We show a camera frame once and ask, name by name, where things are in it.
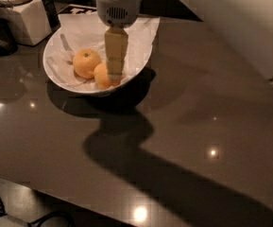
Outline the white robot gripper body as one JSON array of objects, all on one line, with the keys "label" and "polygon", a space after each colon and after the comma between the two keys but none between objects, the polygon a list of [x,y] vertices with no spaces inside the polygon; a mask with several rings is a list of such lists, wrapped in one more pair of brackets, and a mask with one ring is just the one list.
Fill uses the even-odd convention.
[{"label": "white robot gripper body", "polygon": [[95,0],[98,17],[106,26],[129,27],[137,19],[142,0]]}]

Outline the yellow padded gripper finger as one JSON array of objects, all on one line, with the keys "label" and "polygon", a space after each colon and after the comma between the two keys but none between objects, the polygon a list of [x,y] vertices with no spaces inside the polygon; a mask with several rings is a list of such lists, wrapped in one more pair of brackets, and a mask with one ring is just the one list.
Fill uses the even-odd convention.
[{"label": "yellow padded gripper finger", "polygon": [[105,32],[107,75],[111,80],[122,76],[128,51],[128,34],[121,27],[111,26]]}]

